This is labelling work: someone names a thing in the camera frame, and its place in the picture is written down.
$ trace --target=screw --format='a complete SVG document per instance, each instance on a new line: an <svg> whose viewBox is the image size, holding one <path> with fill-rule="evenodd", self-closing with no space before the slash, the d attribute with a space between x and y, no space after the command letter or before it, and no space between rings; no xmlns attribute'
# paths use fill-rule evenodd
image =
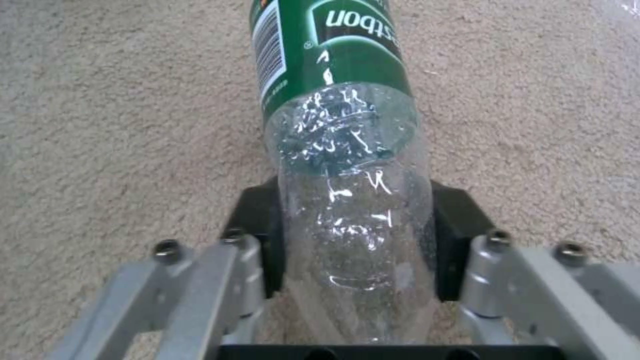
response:
<svg viewBox="0 0 640 360"><path fill-rule="evenodd" d="M556 245L554 257L563 265L580 267L587 263L589 254L584 246L571 241L563 241Z"/></svg>
<svg viewBox="0 0 640 360"><path fill-rule="evenodd" d="M486 234L487 249L495 252L502 252L511 246L511 235L500 229L491 229Z"/></svg>
<svg viewBox="0 0 640 360"><path fill-rule="evenodd" d="M154 246L154 259L165 265L172 265L182 259L182 251L178 240L167 239Z"/></svg>

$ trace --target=plastic bottle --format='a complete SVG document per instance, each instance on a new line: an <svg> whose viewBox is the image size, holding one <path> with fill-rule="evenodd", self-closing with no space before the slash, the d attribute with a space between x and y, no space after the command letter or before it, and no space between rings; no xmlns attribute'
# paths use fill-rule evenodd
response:
<svg viewBox="0 0 640 360"><path fill-rule="evenodd" d="M428 150L386 0L256 0L250 24L302 317L319 343L423 343Z"/></svg>

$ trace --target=green bottle label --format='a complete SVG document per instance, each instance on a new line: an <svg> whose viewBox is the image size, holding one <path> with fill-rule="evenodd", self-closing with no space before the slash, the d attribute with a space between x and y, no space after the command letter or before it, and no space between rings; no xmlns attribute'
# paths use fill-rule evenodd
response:
<svg viewBox="0 0 640 360"><path fill-rule="evenodd" d="M387 0L256 0L250 23L265 120L285 102L339 83L411 95Z"/></svg>

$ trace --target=beige carpet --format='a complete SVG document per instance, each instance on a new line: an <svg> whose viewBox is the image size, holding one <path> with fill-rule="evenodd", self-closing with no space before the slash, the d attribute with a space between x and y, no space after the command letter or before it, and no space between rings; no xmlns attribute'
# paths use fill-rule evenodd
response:
<svg viewBox="0 0 640 360"><path fill-rule="evenodd" d="M640 259L640 12L624 1L394 2L433 176L522 243ZM249 5L0 1L1 359L42 358L119 264L162 238L201 249L273 174ZM304 341L278 301L267 340ZM433 341L460 337L451 314Z"/></svg>

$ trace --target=barcode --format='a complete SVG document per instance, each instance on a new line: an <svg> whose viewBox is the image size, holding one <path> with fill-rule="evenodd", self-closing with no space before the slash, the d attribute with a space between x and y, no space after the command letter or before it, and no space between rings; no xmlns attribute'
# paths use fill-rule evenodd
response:
<svg viewBox="0 0 640 360"><path fill-rule="evenodd" d="M263 99L269 86L287 71L284 47L282 46L278 0L272 1L255 23L253 49L258 68L260 98Z"/></svg>

